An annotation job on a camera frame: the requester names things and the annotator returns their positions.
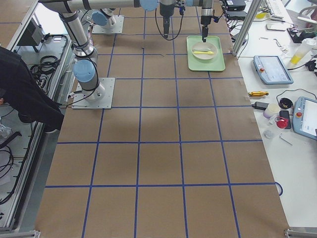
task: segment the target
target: white plate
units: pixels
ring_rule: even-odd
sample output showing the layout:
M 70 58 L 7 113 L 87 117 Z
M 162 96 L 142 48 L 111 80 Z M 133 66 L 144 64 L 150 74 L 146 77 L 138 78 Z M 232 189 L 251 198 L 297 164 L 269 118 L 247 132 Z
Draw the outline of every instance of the white plate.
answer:
M 206 49 L 210 49 L 213 52 L 213 55 L 208 54 L 194 54 L 193 51 L 206 51 Z M 200 59 L 200 60 L 211 60 L 214 58 L 218 53 L 216 46 L 209 42 L 197 42 L 192 46 L 192 54 Z

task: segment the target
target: white table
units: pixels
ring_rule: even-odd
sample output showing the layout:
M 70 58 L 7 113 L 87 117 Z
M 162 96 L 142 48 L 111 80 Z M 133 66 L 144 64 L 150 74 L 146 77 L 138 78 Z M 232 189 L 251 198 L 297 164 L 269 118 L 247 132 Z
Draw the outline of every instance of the white table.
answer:
M 287 12 L 285 11 L 284 13 L 284 20 L 291 22 Z M 266 85 L 262 83 L 253 66 L 253 56 L 279 55 L 283 58 L 285 65 L 287 65 L 299 46 L 299 44 L 292 42 L 287 31 L 267 31 L 265 28 L 267 23 L 280 24 L 279 22 L 269 20 L 254 22 L 249 30 L 249 42 L 239 58 L 239 65 L 248 92 L 269 92 L 268 96 L 264 98 L 252 98 L 251 102 L 277 103 L 276 95 L 287 89 L 302 88 L 317 94 L 317 77 L 305 67 L 291 71 L 290 74 L 294 79 L 294 83 L 291 85 Z M 288 51 L 283 52 L 277 46 L 274 39 L 277 39 Z M 297 65 L 300 66 L 309 59 L 310 56 L 306 56 Z M 287 97 L 294 103 L 300 96 L 314 99 L 313 95 L 301 90 L 286 92 L 279 98 Z M 280 199 L 289 225 L 291 227 L 317 227 L 317 141 L 296 134 L 293 132 L 293 129 L 283 131 L 283 138 L 292 143 L 293 146 L 279 137 L 266 139 L 263 136 L 263 131 L 268 127 L 268 119 L 263 117 L 263 111 L 254 110 L 254 113 L 274 179 L 284 189 L 284 193 Z

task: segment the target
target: allen key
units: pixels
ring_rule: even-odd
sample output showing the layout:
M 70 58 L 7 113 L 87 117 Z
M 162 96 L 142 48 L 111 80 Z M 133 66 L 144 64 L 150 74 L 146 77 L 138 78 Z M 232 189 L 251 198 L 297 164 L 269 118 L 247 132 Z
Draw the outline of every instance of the allen key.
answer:
M 282 45 L 279 43 L 279 41 L 277 39 L 274 38 L 273 40 L 275 40 L 278 47 L 280 47 L 280 48 L 282 47 Z
M 284 140 L 285 142 L 287 142 L 288 144 L 290 144 L 291 146 L 293 146 L 292 143 L 288 142 L 287 140 L 285 140 L 285 139 L 282 137 L 282 133 L 280 133 L 279 138 L 281 138 L 282 140 Z

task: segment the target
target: brown table surface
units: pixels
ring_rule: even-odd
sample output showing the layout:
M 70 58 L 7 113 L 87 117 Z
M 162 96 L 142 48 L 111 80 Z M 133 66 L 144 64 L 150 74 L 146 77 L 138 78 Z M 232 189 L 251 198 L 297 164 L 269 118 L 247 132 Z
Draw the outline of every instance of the brown table surface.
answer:
M 288 224 L 232 48 L 212 23 L 226 70 L 188 69 L 181 35 L 153 12 L 125 8 L 122 35 L 95 35 L 111 110 L 67 109 L 35 229 L 44 238 L 282 238 Z M 215 2 L 215 14 L 220 5 Z M 180 17 L 172 19 L 177 33 Z
M 0 43 L 6 48 L 36 0 L 0 0 Z

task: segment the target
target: yellow spoon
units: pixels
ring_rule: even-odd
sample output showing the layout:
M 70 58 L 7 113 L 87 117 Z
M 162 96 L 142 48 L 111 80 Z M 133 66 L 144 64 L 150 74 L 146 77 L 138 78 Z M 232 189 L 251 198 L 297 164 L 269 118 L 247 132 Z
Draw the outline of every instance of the yellow spoon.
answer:
M 204 54 L 204 55 L 213 55 L 214 54 L 214 52 L 212 52 L 212 51 L 193 51 L 193 53 L 196 54 L 196 55 L 202 55 L 202 54 Z

